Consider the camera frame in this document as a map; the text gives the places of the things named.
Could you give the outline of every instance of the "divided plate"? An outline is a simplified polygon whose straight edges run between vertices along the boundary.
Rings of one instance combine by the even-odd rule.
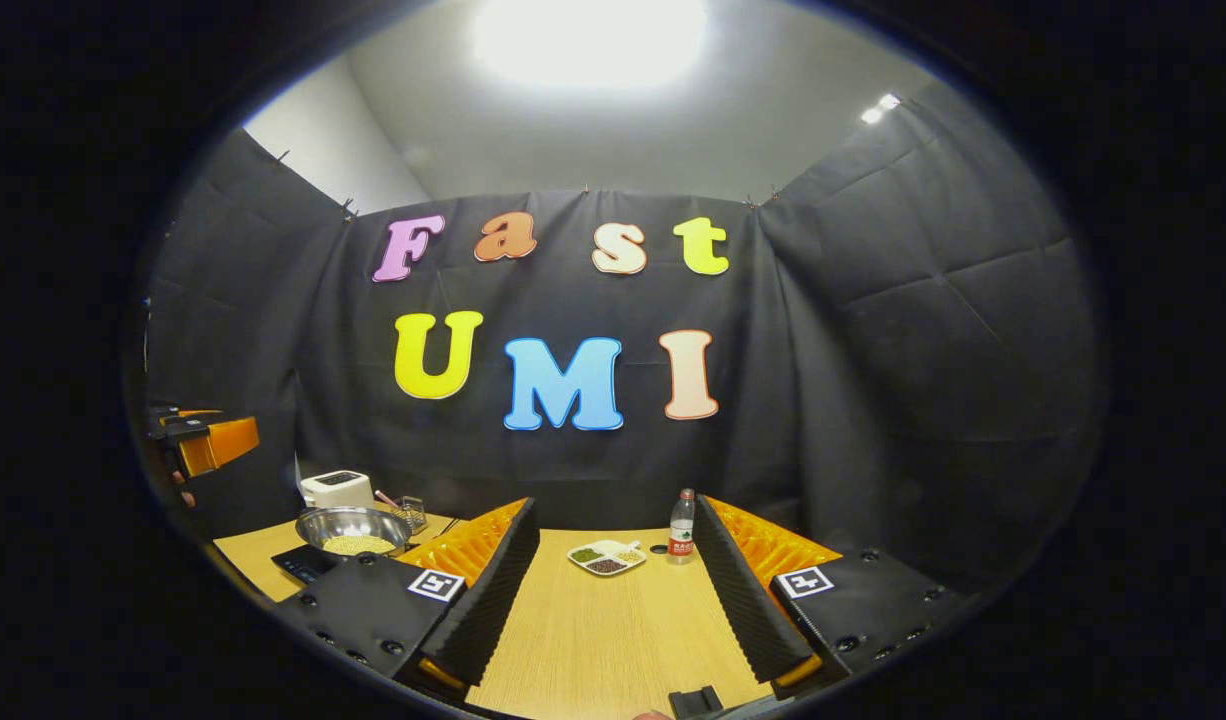
[[[600,552],[600,557],[595,557],[593,559],[586,562],[574,561],[573,553],[577,552],[579,550],[592,550],[595,552]],[[636,561],[630,562],[618,557],[619,554],[623,553],[635,556]],[[568,559],[576,562],[576,564],[581,565],[581,568],[601,576],[609,576],[609,575],[617,575],[618,573],[625,573],[626,570],[635,568],[635,565],[641,564],[641,562],[645,562],[645,559],[649,558],[645,553],[640,552],[638,548],[633,548],[631,546],[619,543],[617,541],[596,541],[592,543],[580,545],[573,550],[569,550],[566,552],[566,557]],[[603,561],[614,561],[617,562],[618,565],[622,565],[622,568],[614,568],[604,573],[601,573],[600,570],[591,568],[591,565],[598,564],[598,562]]]

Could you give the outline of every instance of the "light wooden tabletop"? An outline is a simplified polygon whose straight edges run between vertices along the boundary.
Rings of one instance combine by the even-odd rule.
[[[427,514],[425,542],[449,525]],[[608,578],[587,573],[566,552],[598,538],[640,541],[649,559]],[[539,720],[631,720],[641,711],[673,716],[667,694],[715,688],[723,707],[772,694],[756,683],[718,605],[705,562],[668,564],[649,547],[667,542],[650,530],[541,530],[541,543],[498,649],[466,700]],[[302,584],[271,556],[302,545],[293,523],[216,546],[275,601]]]

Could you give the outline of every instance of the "orange letter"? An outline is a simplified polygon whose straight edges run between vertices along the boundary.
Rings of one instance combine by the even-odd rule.
[[[503,258],[524,258],[528,255],[537,240],[532,238],[532,215],[503,213],[484,223],[484,240],[474,245],[474,259],[490,262]]]
[[[676,331],[658,339],[671,354],[671,402],[667,418],[700,419],[718,412],[706,389],[706,346],[710,332]]]
[[[639,274],[649,265],[649,255],[640,247],[642,242],[644,231],[635,224],[601,224],[595,228],[595,247],[600,249],[591,251],[595,269],[602,274]]]

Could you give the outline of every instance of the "pink letter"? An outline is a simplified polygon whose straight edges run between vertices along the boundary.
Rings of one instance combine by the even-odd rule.
[[[667,418],[700,419],[718,412],[706,389],[706,346],[710,332],[676,331],[658,339],[671,354],[671,402]]]
[[[408,265],[406,256],[413,262],[422,259],[425,251],[425,242],[432,238],[432,233],[439,234],[444,229],[444,215],[430,215],[425,218],[400,220],[390,224],[390,242],[386,243],[386,251],[381,256],[381,265],[374,274],[374,282],[402,281],[408,277]]]

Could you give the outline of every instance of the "colorful foam letter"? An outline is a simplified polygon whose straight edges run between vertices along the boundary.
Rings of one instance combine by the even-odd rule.
[[[658,339],[671,356],[671,402],[667,418],[702,419],[718,412],[706,389],[706,346],[710,332],[676,331]]]
[[[595,269],[602,274],[639,274],[649,265],[649,255],[640,247],[642,242],[644,231],[635,224],[601,224],[595,228],[595,245],[600,249],[591,251]]]
[[[679,223],[673,233],[685,238],[685,265],[695,274],[718,275],[728,269],[728,258],[715,258],[712,240],[726,240],[725,228],[710,227],[710,218],[694,218]]]
[[[503,213],[481,229],[484,238],[474,245],[474,259],[490,262],[503,258],[524,258],[535,250],[532,215]]]
[[[400,220],[390,224],[390,240],[381,256],[381,265],[374,274],[374,282],[402,281],[408,277],[406,256],[413,262],[422,259],[425,243],[432,234],[444,232],[444,215],[430,215],[425,218]]]
[[[484,315],[476,310],[449,313],[444,324],[452,329],[452,342],[449,343],[447,369],[439,375],[427,375],[422,369],[422,356],[425,354],[425,331],[435,326],[435,316],[425,313],[401,315],[395,320],[395,383],[398,389],[424,400],[440,400],[462,389],[466,377],[471,373],[471,340],[474,329],[484,321]]]
[[[536,431],[541,415],[535,411],[535,395],[553,427],[562,427],[577,395],[577,413],[573,427],[580,431],[615,431],[622,415],[613,400],[613,361],[622,342],[611,337],[590,337],[577,346],[566,373],[559,372],[546,342],[525,337],[508,342],[508,354],[516,364],[516,384],[511,413],[505,424],[512,431]]]

